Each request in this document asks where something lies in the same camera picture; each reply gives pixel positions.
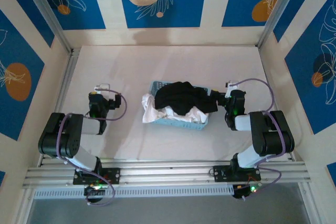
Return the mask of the black t-shirt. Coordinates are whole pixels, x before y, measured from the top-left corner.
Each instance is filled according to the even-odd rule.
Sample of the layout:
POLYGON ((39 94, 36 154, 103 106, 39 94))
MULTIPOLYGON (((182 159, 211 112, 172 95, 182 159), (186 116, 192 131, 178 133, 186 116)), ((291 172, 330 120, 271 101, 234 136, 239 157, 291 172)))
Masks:
POLYGON ((174 82, 160 88, 154 97, 155 109, 170 107, 177 115, 185 116, 196 107, 204 114, 217 112, 216 99, 201 87, 189 82, 174 82))

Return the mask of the light blue plastic basket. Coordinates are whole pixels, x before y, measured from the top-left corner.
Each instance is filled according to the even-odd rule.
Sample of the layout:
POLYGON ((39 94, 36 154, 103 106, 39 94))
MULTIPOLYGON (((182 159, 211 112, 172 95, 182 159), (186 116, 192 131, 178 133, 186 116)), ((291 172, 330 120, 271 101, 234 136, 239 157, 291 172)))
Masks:
MULTIPOLYGON (((170 84, 169 82, 164 81, 153 81, 150 89, 149 94, 155 96, 156 93, 164 86, 170 84)), ((173 121, 168 119, 159 119, 157 121, 152 122, 154 124, 160 124, 160 125, 168 125, 168 126, 174 126, 174 127, 183 127, 187 129, 193 129, 193 130, 202 130, 207 124, 208 119, 204 124, 198 124, 198 123, 188 123, 188 122, 182 122, 182 121, 173 121)))

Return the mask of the crumpled white cloth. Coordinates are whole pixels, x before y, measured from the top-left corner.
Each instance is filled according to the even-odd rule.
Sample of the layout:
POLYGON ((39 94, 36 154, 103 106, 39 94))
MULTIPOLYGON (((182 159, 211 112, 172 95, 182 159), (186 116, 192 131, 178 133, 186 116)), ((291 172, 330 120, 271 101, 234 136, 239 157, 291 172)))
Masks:
POLYGON ((159 119, 168 119, 173 121, 204 124, 209 116, 208 113, 203 113, 195 106, 192 107, 186 115, 178 115, 170 106, 157 110, 154 107, 154 96, 149 93, 143 95, 142 106, 144 108, 144 115, 142 118, 143 123, 152 123, 159 119))

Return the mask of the white table cover sheet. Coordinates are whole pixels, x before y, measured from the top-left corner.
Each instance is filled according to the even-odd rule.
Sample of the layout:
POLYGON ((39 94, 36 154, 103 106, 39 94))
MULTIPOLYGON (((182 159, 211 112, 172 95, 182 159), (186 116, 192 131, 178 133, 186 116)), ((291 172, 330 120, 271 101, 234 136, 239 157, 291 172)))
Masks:
POLYGON ((153 81, 188 81, 197 87, 225 92, 238 81, 246 92, 245 111, 270 107, 269 89, 256 47, 238 46, 84 46, 74 69, 62 110, 88 112, 88 94, 96 85, 109 84, 126 98, 111 111, 102 137, 81 139, 89 153, 101 158, 160 161, 227 161, 251 146, 251 133, 232 131, 225 109, 211 114, 202 130, 142 123, 142 96, 153 81))

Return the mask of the black left controller board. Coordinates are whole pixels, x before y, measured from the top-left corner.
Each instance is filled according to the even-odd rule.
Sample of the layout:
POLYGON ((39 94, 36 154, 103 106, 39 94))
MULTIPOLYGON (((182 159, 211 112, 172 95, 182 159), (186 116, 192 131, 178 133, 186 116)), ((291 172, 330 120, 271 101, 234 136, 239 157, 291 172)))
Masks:
POLYGON ((84 196, 88 204, 96 204, 102 200, 106 189, 100 183, 92 183, 84 189, 84 196))

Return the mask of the black controller board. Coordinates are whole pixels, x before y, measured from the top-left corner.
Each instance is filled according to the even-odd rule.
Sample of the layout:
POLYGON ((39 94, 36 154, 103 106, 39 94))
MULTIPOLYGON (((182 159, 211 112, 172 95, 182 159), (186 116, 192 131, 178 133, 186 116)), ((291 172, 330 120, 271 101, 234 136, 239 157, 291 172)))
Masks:
POLYGON ((236 199, 245 200, 248 196, 257 192, 257 190, 262 186, 262 183, 245 183, 233 185, 234 194, 233 197, 236 199))
POLYGON ((92 183, 84 189, 84 196, 88 204, 96 204, 102 200, 106 189, 100 183, 92 183))

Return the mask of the black right controller board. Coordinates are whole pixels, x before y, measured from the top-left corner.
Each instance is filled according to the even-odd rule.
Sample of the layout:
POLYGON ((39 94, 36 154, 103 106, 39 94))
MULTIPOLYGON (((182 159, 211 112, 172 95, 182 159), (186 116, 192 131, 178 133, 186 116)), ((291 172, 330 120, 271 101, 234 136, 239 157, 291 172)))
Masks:
POLYGON ((234 194, 233 197, 236 199, 245 200, 248 196, 257 192, 257 190, 262 186, 262 183, 245 183, 233 185, 234 194))

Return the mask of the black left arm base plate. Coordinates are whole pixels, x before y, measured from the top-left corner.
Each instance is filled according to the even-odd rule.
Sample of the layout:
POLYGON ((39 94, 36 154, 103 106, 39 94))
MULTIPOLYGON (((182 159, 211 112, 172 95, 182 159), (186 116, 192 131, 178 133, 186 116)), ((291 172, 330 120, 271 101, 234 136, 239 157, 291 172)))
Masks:
MULTIPOLYGON (((97 171, 97 174, 105 178, 108 182, 113 185, 118 185, 120 180, 120 169, 119 168, 101 168, 97 171)), ((74 185, 106 185, 107 183, 93 175, 82 171, 75 171, 73 178, 74 185)))

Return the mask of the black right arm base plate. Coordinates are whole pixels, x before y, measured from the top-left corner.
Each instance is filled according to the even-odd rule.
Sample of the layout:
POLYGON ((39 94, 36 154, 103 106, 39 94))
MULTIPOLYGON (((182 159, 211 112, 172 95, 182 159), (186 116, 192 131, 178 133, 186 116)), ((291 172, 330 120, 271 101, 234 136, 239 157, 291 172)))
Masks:
POLYGON ((215 182, 250 182, 261 181, 260 172, 254 168, 237 168, 234 170, 229 165, 214 166, 215 182))

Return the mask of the aluminium front rail frame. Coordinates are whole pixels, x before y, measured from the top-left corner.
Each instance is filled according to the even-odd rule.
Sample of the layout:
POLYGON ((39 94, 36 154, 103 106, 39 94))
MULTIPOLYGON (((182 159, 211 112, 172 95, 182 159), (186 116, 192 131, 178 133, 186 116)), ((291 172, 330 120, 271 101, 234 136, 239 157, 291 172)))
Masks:
MULTIPOLYGON (((120 169, 120 186, 180 186, 213 185, 209 174, 213 166, 228 165, 228 161, 137 161, 127 162, 103 159, 104 168, 120 169)), ((271 183, 279 173, 281 183, 308 183, 311 181, 303 161, 269 161, 260 166, 261 182, 271 183)), ((74 169, 58 159, 44 158, 39 167, 26 173, 23 188, 72 186, 74 169)))

